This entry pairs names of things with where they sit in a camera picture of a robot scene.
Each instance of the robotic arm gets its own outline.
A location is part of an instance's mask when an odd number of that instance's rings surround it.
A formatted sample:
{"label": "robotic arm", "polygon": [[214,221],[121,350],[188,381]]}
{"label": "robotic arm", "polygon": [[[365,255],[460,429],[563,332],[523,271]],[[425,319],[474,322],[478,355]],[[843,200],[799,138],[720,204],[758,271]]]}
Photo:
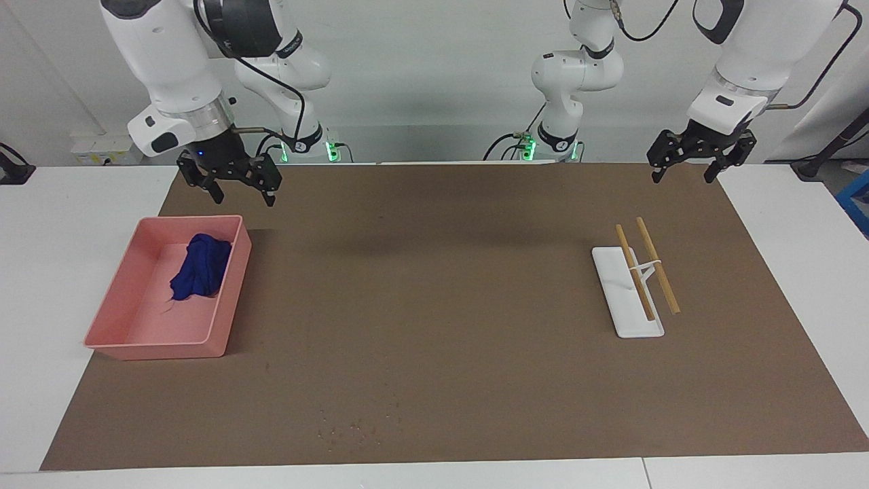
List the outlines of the robotic arm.
{"label": "robotic arm", "polygon": [[694,22],[721,45],[721,56],[688,109],[685,131],[662,131],[648,151],[654,182],[689,158],[714,158],[708,183],[745,163],[757,143],[748,125],[769,107],[842,7],[842,0],[695,0]]}
{"label": "robotic arm", "polygon": [[[281,184],[268,154],[250,157],[245,151],[222,86],[208,69],[197,21],[225,55],[239,60],[242,83],[278,111],[284,134],[272,134],[293,152],[325,153],[317,144],[324,138],[322,126],[299,90],[326,86],[330,69],[303,44],[284,0],[101,0],[101,5],[118,49],[151,99],[129,122],[129,134],[152,157],[183,147],[178,166],[191,187],[208,191],[219,204],[223,194],[216,180],[238,180],[259,190],[271,206]],[[288,90],[294,86],[298,89]]]}
{"label": "robotic arm", "polygon": [[621,81],[625,65],[614,49],[616,27],[609,0],[577,0],[570,31],[580,48],[547,53],[534,62],[531,79],[546,97],[537,126],[539,153],[569,159],[582,119],[578,95],[608,90]]}

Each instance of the pink plastic container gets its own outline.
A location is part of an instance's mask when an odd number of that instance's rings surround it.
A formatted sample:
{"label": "pink plastic container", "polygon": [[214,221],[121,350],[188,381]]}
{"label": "pink plastic container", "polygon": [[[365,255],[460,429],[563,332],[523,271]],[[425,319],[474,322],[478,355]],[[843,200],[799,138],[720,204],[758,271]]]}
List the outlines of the pink plastic container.
{"label": "pink plastic container", "polygon": [[[169,281],[200,232],[232,244],[221,289],[171,300]],[[222,356],[249,257],[241,216],[142,219],[84,345],[121,360]]]}

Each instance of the brown table mat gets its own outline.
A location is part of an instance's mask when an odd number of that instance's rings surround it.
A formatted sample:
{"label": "brown table mat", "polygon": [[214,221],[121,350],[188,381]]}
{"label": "brown table mat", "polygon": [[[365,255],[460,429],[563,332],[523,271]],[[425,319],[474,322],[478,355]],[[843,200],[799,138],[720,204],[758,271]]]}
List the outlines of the brown table mat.
{"label": "brown table mat", "polygon": [[[161,215],[251,230],[227,355],[95,354],[42,468],[869,451],[702,171],[289,167],[274,209],[177,178]],[[684,311],[653,284],[664,338],[616,337],[591,259],[619,222],[643,259],[637,216]]]}

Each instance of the wooden dowel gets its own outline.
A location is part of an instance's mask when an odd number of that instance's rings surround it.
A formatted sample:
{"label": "wooden dowel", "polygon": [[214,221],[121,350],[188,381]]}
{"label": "wooden dowel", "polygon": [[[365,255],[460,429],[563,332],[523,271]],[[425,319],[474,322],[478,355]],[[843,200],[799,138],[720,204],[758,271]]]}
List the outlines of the wooden dowel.
{"label": "wooden dowel", "polygon": [[615,225],[615,233],[619,235],[621,252],[625,254],[627,267],[631,270],[631,278],[634,280],[634,288],[637,289],[637,294],[640,296],[640,302],[643,304],[643,311],[646,313],[646,319],[654,321],[654,312],[652,311],[652,305],[649,303],[649,297],[646,294],[646,287],[643,285],[640,271],[636,269],[637,262],[634,260],[634,255],[631,254],[631,248],[627,245],[627,237],[625,236],[625,230],[621,227],[621,224]]}
{"label": "wooden dowel", "polygon": [[[660,260],[658,251],[654,248],[652,237],[649,236],[649,230],[646,228],[646,221],[643,218],[637,218],[637,225],[640,227],[640,234],[643,235],[643,241],[646,242],[646,251],[652,260]],[[670,306],[670,312],[679,314],[682,310],[679,308],[679,302],[676,301],[676,294],[673,293],[673,287],[670,285],[670,280],[667,278],[667,273],[664,271],[664,265],[659,261],[654,264],[655,273],[658,275],[658,283],[664,291],[664,297],[667,298],[667,305]]]}

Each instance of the blue object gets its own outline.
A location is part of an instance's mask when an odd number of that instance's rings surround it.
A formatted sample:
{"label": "blue object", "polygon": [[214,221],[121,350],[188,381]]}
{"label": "blue object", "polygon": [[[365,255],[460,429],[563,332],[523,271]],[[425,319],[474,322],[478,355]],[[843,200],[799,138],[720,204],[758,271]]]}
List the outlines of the blue object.
{"label": "blue object", "polygon": [[172,298],[184,300],[191,295],[211,297],[220,290],[229,263],[232,244],[207,234],[197,234],[187,245],[187,257],[181,271],[169,281]]}
{"label": "blue object", "polygon": [[857,177],[850,185],[836,196],[836,201],[845,209],[852,221],[863,231],[863,234],[869,236],[869,218],[854,202],[854,199],[862,198],[869,192],[869,171],[865,171]]}

